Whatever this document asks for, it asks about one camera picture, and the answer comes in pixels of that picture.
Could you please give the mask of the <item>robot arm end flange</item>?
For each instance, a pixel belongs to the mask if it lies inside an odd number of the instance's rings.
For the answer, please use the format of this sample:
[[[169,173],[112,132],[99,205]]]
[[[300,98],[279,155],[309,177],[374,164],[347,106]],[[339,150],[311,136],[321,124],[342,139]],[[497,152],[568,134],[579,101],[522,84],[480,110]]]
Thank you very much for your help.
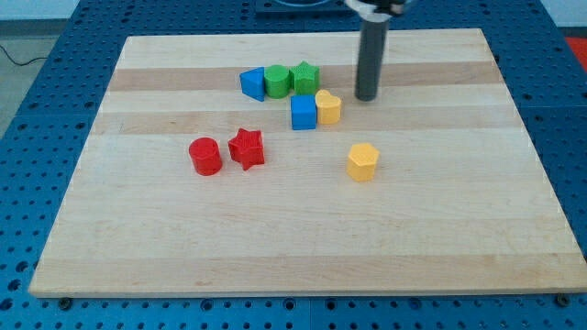
[[[382,23],[391,17],[402,16],[415,0],[345,0],[345,5],[363,20]]]

